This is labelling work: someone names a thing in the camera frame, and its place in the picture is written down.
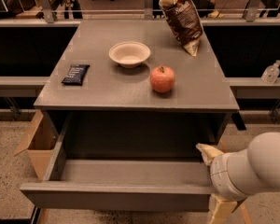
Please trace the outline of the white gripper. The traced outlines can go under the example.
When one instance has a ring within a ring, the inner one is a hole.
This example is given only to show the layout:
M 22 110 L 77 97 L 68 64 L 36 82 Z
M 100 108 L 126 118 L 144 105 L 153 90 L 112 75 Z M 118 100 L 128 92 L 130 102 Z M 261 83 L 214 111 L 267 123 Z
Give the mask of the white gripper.
M 208 224 L 224 224 L 248 196 L 244 188 L 249 167 L 246 153 L 223 154 L 216 147 L 201 143 L 196 148 L 201 152 L 204 164 L 211 165 L 210 176 L 218 193 L 209 198 Z

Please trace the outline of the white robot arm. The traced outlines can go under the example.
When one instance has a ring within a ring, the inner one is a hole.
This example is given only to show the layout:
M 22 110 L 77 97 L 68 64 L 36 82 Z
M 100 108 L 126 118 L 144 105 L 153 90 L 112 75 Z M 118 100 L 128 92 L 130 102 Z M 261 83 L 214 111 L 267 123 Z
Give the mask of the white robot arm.
M 223 224 L 249 196 L 280 192 L 280 133 L 262 133 L 237 152 L 225 153 L 201 143 L 196 148 L 215 188 L 207 224 Z

